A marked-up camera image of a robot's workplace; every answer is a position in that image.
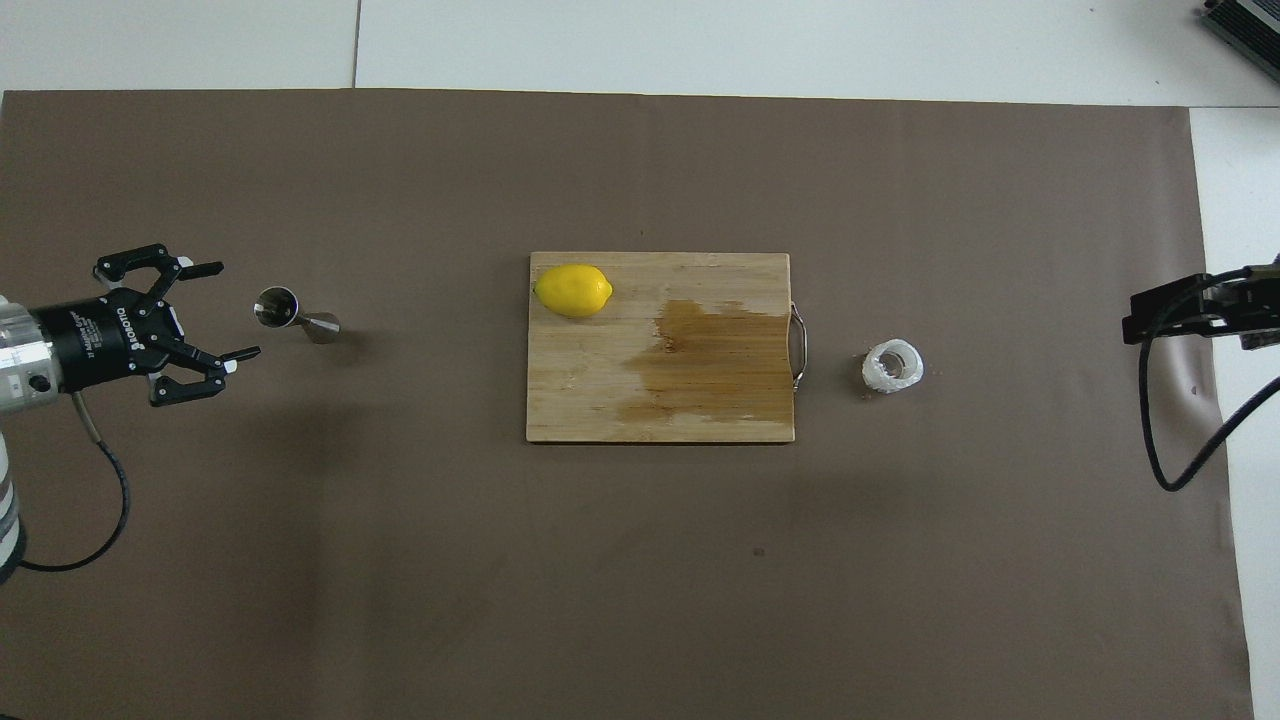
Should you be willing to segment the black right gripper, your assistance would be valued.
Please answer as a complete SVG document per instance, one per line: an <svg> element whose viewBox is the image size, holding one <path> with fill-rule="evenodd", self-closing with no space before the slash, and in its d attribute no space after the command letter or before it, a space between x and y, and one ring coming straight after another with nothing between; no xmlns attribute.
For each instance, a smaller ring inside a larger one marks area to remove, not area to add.
<svg viewBox="0 0 1280 720"><path fill-rule="evenodd" d="M1231 334L1244 351L1280 346L1280 255L1251 269L1254 273L1243 281L1239 272L1197 273L1133 295L1123 342Z"/></svg>

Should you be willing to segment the steel double jigger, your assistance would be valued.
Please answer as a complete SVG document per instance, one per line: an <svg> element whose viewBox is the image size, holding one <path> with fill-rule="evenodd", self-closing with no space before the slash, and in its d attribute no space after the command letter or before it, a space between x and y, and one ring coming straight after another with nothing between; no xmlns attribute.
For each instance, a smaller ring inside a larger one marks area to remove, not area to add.
<svg viewBox="0 0 1280 720"><path fill-rule="evenodd" d="M283 286L261 291L253 302L252 314L268 329L298 327L316 345L334 343L340 334L340 322L334 314L305 311L298 296Z"/></svg>

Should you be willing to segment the black ribbed electronic device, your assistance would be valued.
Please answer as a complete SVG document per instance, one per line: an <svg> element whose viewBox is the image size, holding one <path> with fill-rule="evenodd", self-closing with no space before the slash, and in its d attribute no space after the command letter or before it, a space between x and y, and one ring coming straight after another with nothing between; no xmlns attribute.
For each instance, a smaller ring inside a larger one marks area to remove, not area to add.
<svg viewBox="0 0 1280 720"><path fill-rule="evenodd" d="M1201 22L1280 83L1280 0L1203 0Z"/></svg>

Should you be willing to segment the yellow lemon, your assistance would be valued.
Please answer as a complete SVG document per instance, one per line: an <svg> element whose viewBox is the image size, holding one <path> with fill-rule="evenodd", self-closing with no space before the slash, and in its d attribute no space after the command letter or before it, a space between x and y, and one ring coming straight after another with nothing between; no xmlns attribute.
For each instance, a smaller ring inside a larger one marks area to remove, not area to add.
<svg viewBox="0 0 1280 720"><path fill-rule="evenodd" d="M534 282L532 292L554 314L586 318L605 307L614 287L600 268L573 263L543 272Z"/></svg>

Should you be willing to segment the wooden cutting board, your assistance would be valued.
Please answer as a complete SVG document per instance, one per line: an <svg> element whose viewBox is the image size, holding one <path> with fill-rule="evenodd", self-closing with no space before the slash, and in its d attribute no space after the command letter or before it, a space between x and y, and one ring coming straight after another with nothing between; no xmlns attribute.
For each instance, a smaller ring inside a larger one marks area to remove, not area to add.
<svg viewBox="0 0 1280 720"><path fill-rule="evenodd" d="M529 302L534 443L785 445L806 356L785 252L539 251L530 275L599 268L613 295L570 319Z"/></svg>

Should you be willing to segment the brown paper table mat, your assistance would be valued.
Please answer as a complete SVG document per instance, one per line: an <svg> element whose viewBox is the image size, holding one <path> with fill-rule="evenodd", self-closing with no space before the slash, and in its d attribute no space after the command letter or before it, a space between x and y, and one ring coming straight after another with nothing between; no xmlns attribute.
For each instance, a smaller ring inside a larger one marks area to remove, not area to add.
<svg viewBox="0 0 1280 720"><path fill-rule="evenodd" d="M161 242L207 401L88 392L119 544L0 585L28 720L1248 720L1219 457L1169 495L1129 299L1204 266L1181 108L8 92L0 293ZM776 446L530 445L535 251L786 252ZM334 343L252 314L268 287ZM863 382L900 338L923 379Z"/></svg>

